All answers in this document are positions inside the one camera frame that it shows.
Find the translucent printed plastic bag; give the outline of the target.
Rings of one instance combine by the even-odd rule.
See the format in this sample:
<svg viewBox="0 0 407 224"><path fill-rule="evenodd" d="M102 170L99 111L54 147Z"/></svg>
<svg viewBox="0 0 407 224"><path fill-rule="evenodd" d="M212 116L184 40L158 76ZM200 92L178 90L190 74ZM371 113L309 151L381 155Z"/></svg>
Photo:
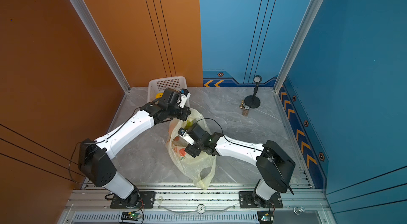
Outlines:
<svg viewBox="0 0 407 224"><path fill-rule="evenodd" d="M186 121L174 119L170 122L169 136L165 144L175 166L187 177L192 179L195 187L208 189L213 177L215 176L216 157L201 152L199 156L193 158L185 152L188 143L179 137L178 131L184 128L188 121L198 121L198 124L210 132L210 129L203 115L195 109L191 109L191 114Z"/></svg>

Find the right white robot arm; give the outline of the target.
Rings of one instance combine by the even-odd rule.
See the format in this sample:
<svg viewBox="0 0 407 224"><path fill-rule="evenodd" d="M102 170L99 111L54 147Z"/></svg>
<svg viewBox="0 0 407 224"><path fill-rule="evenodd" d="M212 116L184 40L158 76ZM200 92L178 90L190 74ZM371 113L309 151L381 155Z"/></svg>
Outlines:
<svg viewBox="0 0 407 224"><path fill-rule="evenodd" d="M252 192L249 208L279 209L283 207L281 194L294 193L289 183L296 163L276 142L248 143L223 133L211 135L198 123L188 129L179 129L178 134L188 143L186 153L194 158L205 152L212 156L232 157L258 169L261 179Z"/></svg>

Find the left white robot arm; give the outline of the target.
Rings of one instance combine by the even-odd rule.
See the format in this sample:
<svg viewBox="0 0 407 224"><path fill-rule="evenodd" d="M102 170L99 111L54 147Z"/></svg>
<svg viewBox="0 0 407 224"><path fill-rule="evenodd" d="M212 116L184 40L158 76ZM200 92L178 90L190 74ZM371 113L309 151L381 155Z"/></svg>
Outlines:
<svg viewBox="0 0 407 224"><path fill-rule="evenodd" d="M139 190L122 176L112 162L132 140L157 124L178 119L185 121L191 114L186 106L190 98L187 89L167 88L161 97L135 109L122 125L96 140L79 143L78 169L97 187L105 188L117 196L126 208L139 202Z"/></svg>

